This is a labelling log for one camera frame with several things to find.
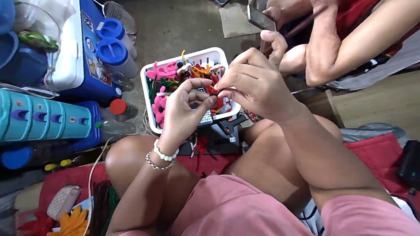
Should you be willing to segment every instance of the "concrete floor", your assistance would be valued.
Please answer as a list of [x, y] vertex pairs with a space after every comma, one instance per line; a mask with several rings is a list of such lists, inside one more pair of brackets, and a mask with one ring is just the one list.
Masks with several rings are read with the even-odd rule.
[[[138, 27], [134, 45], [141, 69], [154, 61], [165, 60], [210, 47], [224, 50], [228, 62], [235, 55], [260, 44], [258, 34], [225, 39], [219, 6], [211, 0], [120, 0], [118, 1], [134, 18]], [[247, 0], [232, 2], [247, 3]], [[135, 89], [123, 93], [123, 99], [136, 105], [139, 114], [133, 120], [137, 132], [144, 133], [142, 116], [145, 109], [140, 76], [132, 79]]]

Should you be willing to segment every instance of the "purple drawer handle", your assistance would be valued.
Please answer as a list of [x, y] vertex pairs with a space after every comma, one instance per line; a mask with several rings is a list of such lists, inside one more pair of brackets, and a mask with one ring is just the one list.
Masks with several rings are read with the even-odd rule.
[[85, 126], [86, 124], [84, 122], [87, 121], [87, 120], [89, 120], [89, 118], [82, 117], [82, 118], [79, 119], [79, 124]]
[[51, 122], [61, 124], [61, 122], [60, 122], [60, 117], [61, 117], [61, 116], [62, 116], [62, 115], [60, 115], [60, 114], [54, 114], [54, 115], [52, 115], [52, 116], [51, 116]]
[[34, 120], [39, 121], [39, 122], [46, 122], [44, 120], [46, 115], [47, 114], [45, 112], [35, 112], [34, 113]]
[[19, 110], [14, 110], [14, 111], [12, 111], [12, 113], [10, 114], [10, 116], [11, 116], [12, 118], [16, 119], [16, 120], [19, 120], [19, 121], [28, 121], [28, 120], [25, 118], [26, 113], [28, 113], [28, 112], [29, 112], [28, 110], [21, 110], [21, 109], [19, 109]]

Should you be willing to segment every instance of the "red shirt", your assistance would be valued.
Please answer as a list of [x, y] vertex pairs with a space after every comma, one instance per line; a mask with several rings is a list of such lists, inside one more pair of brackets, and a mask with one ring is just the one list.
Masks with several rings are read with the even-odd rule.
[[[365, 16], [379, 1], [380, 0], [340, 0], [336, 20], [337, 34], [340, 39], [343, 40], [346, 38], [352, 32], [359, 19]], [[401, 50], [402, 43], [419, 29], [420, 23], [383, 53], [390, 56], [395, 55]]]

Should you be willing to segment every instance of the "white cooler lid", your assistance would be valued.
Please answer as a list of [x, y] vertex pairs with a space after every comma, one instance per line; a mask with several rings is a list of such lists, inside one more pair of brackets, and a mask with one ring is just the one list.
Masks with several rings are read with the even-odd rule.
[[61, 35], [60, 54], [52, 74], [56, 91], [72, 89], [83, 82], [83, 39], [79, 0], [70, 0], [76, 13], [67, 19]]

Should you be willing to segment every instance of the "pink pipe cleaner flower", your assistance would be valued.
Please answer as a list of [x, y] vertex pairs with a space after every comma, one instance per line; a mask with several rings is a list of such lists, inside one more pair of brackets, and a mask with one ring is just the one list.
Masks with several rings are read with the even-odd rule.
[[[160, 88], [160, 92], [165, 91], [165, 86]], [[152, 104], [152, 111], [156, 115], [156, 122], [163, 128], [163, 121], [165, 117], [166, 97], [156, 96], [155, 103]]]
[[169, 63], [166, 68], [163, 68], [162, 66], [157, 66], [158, 62], [155, 61], [153, 64], [153, 71], [146, 71], [146, 76], [160, 81], [161, 78], [175, 78], [176, 71], [178, 70], [178, 67], [176, 66], [176, 61]]

